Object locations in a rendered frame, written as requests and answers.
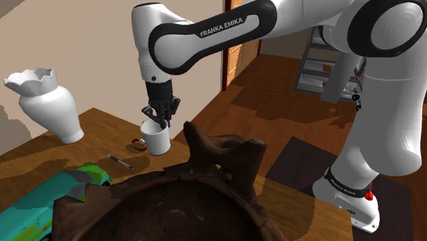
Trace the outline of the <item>white cup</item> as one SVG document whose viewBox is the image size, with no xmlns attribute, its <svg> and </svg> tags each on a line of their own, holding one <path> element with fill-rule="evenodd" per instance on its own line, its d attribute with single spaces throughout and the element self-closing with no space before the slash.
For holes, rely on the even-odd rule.
<svg viewBox="0 0 427 241">
<path fill-rule="evenodd" d="M 140 132 L 150 154 L 163 155 L 170 149 L 170 136 L 167 125 L 162 128 L 159 123 L 152 119 L 146 119 L 140 126 Z"/>
</svg>

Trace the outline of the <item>wooden door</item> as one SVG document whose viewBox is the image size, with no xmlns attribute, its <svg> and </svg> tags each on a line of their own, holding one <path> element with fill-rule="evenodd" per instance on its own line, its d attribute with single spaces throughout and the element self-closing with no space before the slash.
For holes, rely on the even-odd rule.
<svg viewBox="0 0 427 241">
<path fill-rule="evenodd" d="M 259 56 L 260 48 L 261 41 L 252 40 L 222 51 L 221 91 L 225 91 L 228 85 Z"/>
</svg>

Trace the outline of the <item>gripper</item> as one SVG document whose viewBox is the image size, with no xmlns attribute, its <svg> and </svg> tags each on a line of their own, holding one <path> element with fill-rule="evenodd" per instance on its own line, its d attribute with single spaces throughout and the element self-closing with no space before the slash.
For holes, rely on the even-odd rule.
<svg viewBox="0 0 427 241">
<path fill-rule="evenodd" d="M 142 108 L 142 113 L 152 121 L 160 123 L 162 129 L 170 126 L 172 116 L 176 114 L 181 100 L 173 97 L 172 80 L 165 82 L 146 82 L 149 105 Z M 159 118 L 154 115 L 153 108 L 159 112 Z"/>
</svg>

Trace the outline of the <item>teal and green toy van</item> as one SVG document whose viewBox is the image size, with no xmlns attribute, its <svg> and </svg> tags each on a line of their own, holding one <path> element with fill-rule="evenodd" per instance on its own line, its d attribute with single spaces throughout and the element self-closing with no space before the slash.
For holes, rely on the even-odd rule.
<svg viewBox="0 0 427 241">
<path fill-rule="evenodd" d="M 0 213 L 0 241 L 51 241 L 54 201 L 84 201 L 86 184 L 108 186 L 111 180 L 91 162 L 57 173 Z"/>
</svg>

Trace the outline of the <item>grey metal ladder shelf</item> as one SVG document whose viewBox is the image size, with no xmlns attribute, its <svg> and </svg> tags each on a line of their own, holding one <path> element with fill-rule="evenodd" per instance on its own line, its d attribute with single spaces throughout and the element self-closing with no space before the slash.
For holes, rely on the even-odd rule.
<svg viewBox="0 0 427 241">
<path fill-rule="evenodd" d="M 340 54 L 341 52 L 330 46 L 323 37 L 323 27 L 312 28 L 307 45 L 302 55 L 298 69 L 294 90 L 321 96 L 321 100 L 335 103 L 338 100 L 355 103 L 357 109 L 361 108 L 361 92 L 363 88 L 363 74 L 366 58 L 359 57 L 353 60 L 355 68 L 347 80 L 328 84 L 332 69 L 337 60 L 310 58 L 311 49 L 319 49 Z"/>
</svg>

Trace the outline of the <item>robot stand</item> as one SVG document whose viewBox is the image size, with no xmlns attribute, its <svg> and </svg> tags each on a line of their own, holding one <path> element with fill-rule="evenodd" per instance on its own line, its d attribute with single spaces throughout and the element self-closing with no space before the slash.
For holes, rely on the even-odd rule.
<svg viewBox="0 0 427 241">
<path fill-rule="evenodd" d="M 266 177 L 312 196 L 313 182 L 324 175 L 336 158 L 332 153 L 292 137 Z M 378 200 L 379 228 L 369 234 L 354 227 L 353 240 L 414 241 L 410 189 L 379 175 L 373 180 L 373 193 Z"/>
</svg>

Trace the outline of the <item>dark brown clay pot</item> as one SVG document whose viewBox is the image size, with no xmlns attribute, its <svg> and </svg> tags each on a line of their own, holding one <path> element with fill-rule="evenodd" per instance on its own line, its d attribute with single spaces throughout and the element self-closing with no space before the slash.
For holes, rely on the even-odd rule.
<svg viewBox="0 0 427 241">
<path fill-rule="evenodd" d="M 56 200 L 52 241 L 287 241 L 255 194 L 266 144 L 183 132 L 187 162 Z"/>
</svg>

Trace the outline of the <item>black and silver pen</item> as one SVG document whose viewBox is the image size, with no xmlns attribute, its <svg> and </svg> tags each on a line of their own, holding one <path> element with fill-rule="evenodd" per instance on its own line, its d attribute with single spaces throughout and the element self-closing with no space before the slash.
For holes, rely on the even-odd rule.
<svg viewBox="0 0 427 241">
<path fill-rule="evenodd" d="M 112 155 L 107 155 L 107 156 L 108 156 L 109 159 L 114 160 L 115 162 L 123 165 L 124 167 L 128 168 L 129 170 L 134 170 L 134 168 L 131 165 L 125 163 L 124 161 L 118 159 L 117 157 L 114 157 Z"/>
</svg>

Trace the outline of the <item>wooden table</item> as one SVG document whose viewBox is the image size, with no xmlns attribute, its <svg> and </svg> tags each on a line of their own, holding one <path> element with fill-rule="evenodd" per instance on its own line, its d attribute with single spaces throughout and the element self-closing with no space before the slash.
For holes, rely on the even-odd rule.
<svg viewBox="0 0 427 241">
<path fill-rule="evenodd" d="M 84 136 L 75 143 L 63 144 L 46 132 L 0 155 L 0 212 L 54 174 L 86 162 L 99 165 L 118 183 L 182 163 L 190 156 L 188 146 L 175 140 L 161 156 L 132 151 L 128 144 L 140 136 L 140 128 L 96 108 L 80 114 L 79 121 Z M 262 206 L 289 241 L 353 241 L 347 211 L 262 176 L 257 176 L 254 187 Z"/>
</svg>

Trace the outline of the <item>white vase with jagged rim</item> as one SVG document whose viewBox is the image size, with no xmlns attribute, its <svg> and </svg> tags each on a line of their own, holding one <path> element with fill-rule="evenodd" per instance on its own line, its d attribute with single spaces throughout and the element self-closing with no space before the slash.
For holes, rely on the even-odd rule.
<svg viewBox="0 0 427 241">
<path fill-rule="evenodd" d="M 57 82 L 51 68 L 26 69 L 3 80 L 5 87 L 20 94 L 18 104 L 36 123 L 55 134 L 64 144 L 84 136 L 72 94 Z"/>
</svg>

